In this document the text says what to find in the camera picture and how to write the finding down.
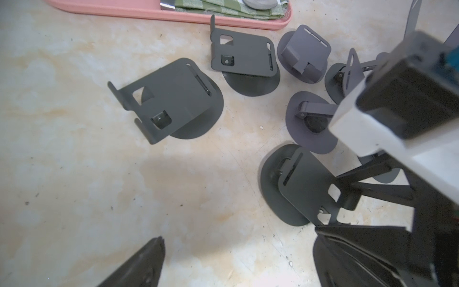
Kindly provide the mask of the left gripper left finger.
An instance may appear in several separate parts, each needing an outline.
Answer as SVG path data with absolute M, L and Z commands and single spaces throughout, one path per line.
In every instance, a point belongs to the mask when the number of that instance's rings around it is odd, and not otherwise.
M 163 237 L 153 238 L 98 287 L 157 287 L 165 256 Z

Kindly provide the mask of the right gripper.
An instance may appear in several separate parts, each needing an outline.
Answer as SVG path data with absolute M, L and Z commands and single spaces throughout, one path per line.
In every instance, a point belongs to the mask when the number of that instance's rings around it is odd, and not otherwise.
M 415 191 L 409 185 L 368 184 L 359 182 L 401 169 L 389 154 L 382 154 L 365 165 L 337 177 L 351 185 L 355 193 L 385 202 L 415 206 Z M 359 287 L 430 286 L 430 229 L 414 224 L 409 232 L 403 227 L 321 226 L 317 236 L 336 244 L 349 259 Z

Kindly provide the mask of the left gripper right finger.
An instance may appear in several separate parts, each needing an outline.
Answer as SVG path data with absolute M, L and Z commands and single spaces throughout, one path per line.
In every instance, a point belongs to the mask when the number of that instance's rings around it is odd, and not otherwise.
M 353 270 L 350 268 L 349 259 L 345 253 L 339 251 L 336 244 L 318 236 L 313 246 L 313 258 L 322 287 L 358 287 L 358 282 Z

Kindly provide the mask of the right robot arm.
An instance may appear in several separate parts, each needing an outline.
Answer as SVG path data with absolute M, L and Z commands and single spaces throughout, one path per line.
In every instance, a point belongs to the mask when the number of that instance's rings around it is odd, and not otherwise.
M 316 227 L 313 257 L 324 287 L 456 287 L 459 216 L 455 204 L 390 155 L 335 179 L 340 202 L 362 196 L 414 209 L 411 230 L 331 224 Z

